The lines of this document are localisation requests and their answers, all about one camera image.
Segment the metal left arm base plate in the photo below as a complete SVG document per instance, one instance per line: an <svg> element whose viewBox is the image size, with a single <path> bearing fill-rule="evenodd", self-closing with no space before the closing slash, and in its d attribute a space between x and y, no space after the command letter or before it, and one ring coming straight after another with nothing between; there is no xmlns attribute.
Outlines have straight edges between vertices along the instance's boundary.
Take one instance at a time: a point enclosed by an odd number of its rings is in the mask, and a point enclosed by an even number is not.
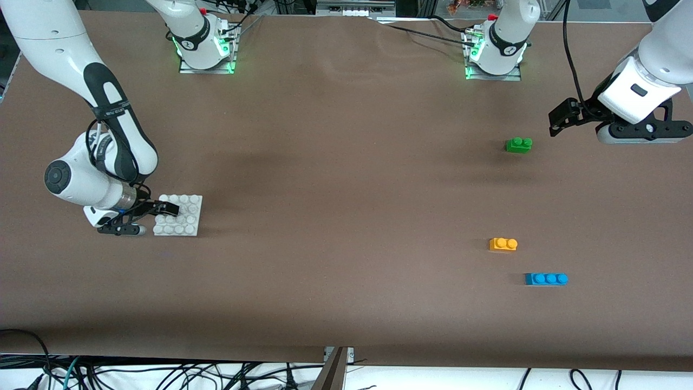
<svg viewBox="0 0 693 390"><path fill-rule="evenodd" d="M520 62L527 45L517 50L509 47L512 55L504 55L493 43L487 41L487 31L476 24L461 33L462 41L471 43L463 48L466 79L483 81L520 81Z"/></svg>

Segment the brown table cover sheet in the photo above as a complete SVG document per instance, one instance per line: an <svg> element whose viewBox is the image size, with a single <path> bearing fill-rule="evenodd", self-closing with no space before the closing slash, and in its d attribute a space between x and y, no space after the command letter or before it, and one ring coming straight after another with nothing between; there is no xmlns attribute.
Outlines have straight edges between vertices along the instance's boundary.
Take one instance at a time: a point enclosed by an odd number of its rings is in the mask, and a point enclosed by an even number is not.
<svg viewBox="0 0 693 390"><path fill-rule="evenodd" d="M49 193L93 116L21 60L0 104L0 329L69 355L693 371L693 136L552 138L574 94L561 24L494 82L370 19L264 17L236 73L208 75L178 73L156 13L80 16L158 149L153 195L203 196L198 236L103 235Z"/></svg>

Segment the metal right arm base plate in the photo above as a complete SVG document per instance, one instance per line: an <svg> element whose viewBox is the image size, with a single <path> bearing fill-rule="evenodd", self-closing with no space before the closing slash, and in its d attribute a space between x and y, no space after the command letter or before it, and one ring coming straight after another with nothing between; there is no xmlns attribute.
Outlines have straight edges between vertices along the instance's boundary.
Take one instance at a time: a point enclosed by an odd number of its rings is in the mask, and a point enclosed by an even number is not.
<svg viewBox="0 0 693 390"><path fill-rule="evenodd" d="M210 33L193 50L190 41L174 37L181 74L233 74L236 69L241 28L230 30L228 20L206 15Z"/></svg>

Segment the blue three-stud block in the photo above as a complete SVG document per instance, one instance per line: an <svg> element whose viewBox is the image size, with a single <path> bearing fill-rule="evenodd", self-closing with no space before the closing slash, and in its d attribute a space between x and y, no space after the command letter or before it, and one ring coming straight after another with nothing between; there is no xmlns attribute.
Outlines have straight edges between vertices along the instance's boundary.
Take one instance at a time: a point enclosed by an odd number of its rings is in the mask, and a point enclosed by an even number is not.
<svg viewBox="0 0 693 390"><path fill-rule="evenodd" d="M524 280L527 286L562 287L568 284L569 277L562 272L527 272Z"/></svg>

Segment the white studded base plate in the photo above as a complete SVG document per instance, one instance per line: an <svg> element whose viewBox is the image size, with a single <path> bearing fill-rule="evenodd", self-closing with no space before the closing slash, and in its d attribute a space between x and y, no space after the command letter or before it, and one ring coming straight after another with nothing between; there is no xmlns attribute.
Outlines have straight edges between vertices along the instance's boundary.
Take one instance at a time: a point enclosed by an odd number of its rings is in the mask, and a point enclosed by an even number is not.
<svg viewBox="0 0 693 390"><path fill-rule="evenodd" d="M203 196L197 194L162 194L158 200L179 207L176 216L160 214L154 217L155 236L197 236Z"/></svg>

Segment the grey metal background box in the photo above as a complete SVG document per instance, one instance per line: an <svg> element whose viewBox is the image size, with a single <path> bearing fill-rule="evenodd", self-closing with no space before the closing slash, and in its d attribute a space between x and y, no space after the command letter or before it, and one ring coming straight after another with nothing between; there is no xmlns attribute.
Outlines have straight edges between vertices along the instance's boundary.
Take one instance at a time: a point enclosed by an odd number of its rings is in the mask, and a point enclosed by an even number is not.
<svg viewBox="0 0 693 390"><path fill-rule="evenodd" d="M396 17L395 0L316 0L317 16Z"/></svg>

